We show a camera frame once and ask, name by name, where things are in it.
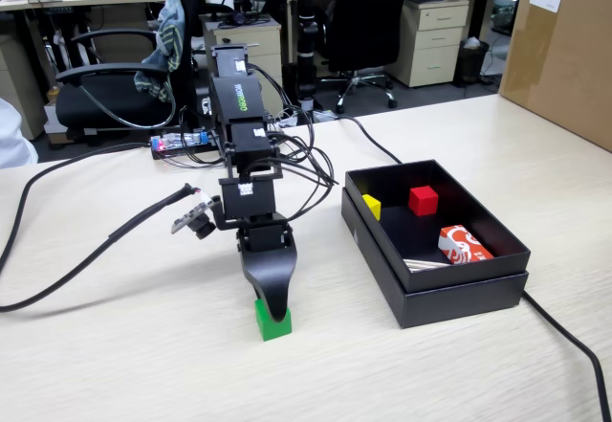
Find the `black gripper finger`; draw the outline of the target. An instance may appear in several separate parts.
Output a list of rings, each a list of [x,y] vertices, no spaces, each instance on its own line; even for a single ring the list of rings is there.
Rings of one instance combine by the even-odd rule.
[[[245,278],[263,301],[274,322],[283,322],[288,310],[288,292],[293,276],[297,251],[295,247],[254,252],[241,252]]]
[[[269,308],[268,308],[268,304],[267,304],[267,300],[266,300],[266,295],[264,293],[264,289],[263,286],[261,284],[261,282],[255,278],[251,272],[249,272],[247,269],[243,269],[242,270],[243,275],[245,277],[245,279],[247,280],[247,282],[251,285],[251,287],[253,288],[256,297],[262,301],[262,305],[263,305],[263,309],[264,312],[266,314],[269,314]]]

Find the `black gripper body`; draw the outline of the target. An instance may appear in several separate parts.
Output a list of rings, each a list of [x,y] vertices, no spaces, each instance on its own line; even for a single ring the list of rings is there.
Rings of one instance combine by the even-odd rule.
[[[292,248],[293,230],[288,219],[278,212],[248,218],[225,217],[224,205],[219,195],[212,197],[212,214],[220,231],[237,230],[241,245],[250,252],[263,252]]]

